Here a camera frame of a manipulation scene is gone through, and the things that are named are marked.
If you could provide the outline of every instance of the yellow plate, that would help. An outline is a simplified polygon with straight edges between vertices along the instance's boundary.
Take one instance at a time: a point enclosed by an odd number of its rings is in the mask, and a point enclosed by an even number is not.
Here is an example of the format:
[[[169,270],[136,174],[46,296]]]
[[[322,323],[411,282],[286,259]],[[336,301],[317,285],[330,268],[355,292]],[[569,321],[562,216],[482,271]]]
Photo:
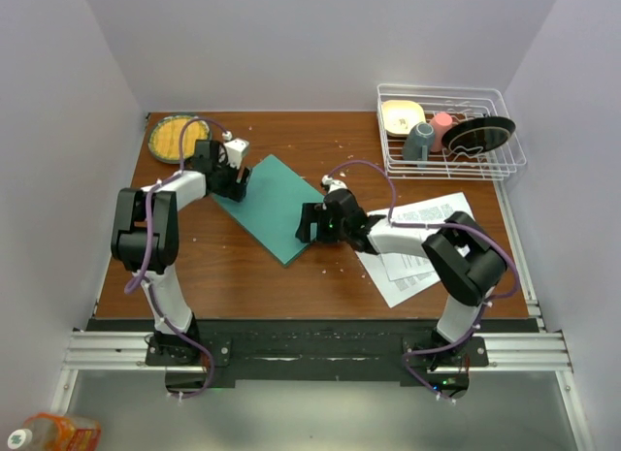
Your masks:
[[[179,135],[185,123],[196,116],[192,114],[174,114],[162,118],[148,137],[148,149],[155,158],[165,163],[179,162]],[[209,139],[210,128],[205,121],[196,121],[189,125],[183,136],[183,158],[194,153],[194,145],[199,139]]]
[[[411,128],[425,121],[425,112],[411,100],[387,100],[381,104],[381,120],[389,135],[406,137]]]

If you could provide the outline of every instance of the wall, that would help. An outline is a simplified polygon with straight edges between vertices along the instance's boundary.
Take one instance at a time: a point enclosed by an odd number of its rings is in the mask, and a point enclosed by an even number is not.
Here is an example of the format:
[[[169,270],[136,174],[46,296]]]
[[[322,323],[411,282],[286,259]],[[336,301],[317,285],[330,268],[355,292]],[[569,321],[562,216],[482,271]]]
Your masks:
[[[618,449],[621,0],[558,0],[507,90],[527,149],[510,199],[599,448]]]
[[[505,89],[554,0],[88,0],[141,106],[373,110],[379,82]]]
[[[49,407],[142,112],[85,0],[0,0],[0,439]]]

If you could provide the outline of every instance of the wood surface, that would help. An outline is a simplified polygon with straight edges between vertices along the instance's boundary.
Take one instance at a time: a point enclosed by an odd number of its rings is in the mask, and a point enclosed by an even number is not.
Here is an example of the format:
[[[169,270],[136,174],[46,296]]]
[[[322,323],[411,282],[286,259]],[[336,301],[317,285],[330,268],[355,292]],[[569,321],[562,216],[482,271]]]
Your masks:
[[[147,137],[169,113],[153,113],[138,159],[132,186],[153,184],[176,167],[155,160]],[[276,155],[320,190],[321,177],[353,155],[382,164],[375,113],[202,113],[223,123],[235,136],[250,141],[245,163]],[[216,139],[219,133],[214,131]],[[348,187],[365,210],[383,209],[390,189],[374,170],[350,167]],[[397,205],[462,191],[476,221],[503,248],[507,232],[491,182],[397,180]],[[346,245],[312,245],[284,268],[214,200],[206,198],[180,212],[177,272],[183,295],[198,318],[438,318],[446,293],[440,283],[389,308]],[[97,318],[150,318],[141,290],[123,294],[129,273],[112,260],[97,308]],[[507,290],[506,274],[499,290]],[[498,301],[488,317],[528,316],[521,293]]]

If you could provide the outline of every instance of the white paper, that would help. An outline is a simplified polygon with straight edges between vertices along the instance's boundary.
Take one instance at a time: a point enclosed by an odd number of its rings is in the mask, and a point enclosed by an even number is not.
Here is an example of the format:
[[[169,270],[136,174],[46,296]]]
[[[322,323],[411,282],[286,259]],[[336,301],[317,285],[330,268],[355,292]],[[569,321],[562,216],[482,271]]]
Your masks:
[[[356,254],[390,308],[440,281],[435,272],[390,281],[379,256],[360,252]]]
[[[429,201],[395,207],[393,219],[395,221],[411,221],[415,223],[439,223],[445,221],[454,211],[464,211],[473,216],[473,211],[463,192],[438,197]],[[424,241],[438,230],[420,230],[420,237]],[[462,255],[468,249],[460,249]],[[434,271],[429,259],[406,254],[382,254],[381,261],[385,267],[388,279],[396,281],[408,276],[427,274]]]

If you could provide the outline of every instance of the wire rack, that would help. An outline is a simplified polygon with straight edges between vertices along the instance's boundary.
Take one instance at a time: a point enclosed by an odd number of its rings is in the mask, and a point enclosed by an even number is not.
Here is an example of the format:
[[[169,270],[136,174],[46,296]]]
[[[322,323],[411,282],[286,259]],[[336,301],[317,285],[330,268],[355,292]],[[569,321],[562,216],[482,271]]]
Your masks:
[[[416,102],[425,111],[427,119],[439,112],[450,113],[454,122],[492,115],[509,116],[503,96],[495,89],[380,84],[377,87],[377,120],[384,168],[391,178],[498,181],[526,165],[524,150],[516,134],[505,144],[485,153],[453,153],[445,148],[442,152],[432,153],[425,162],[404,160],[401,151],[405,139],[389,136],[383,125],[381,104],[387,100]]]

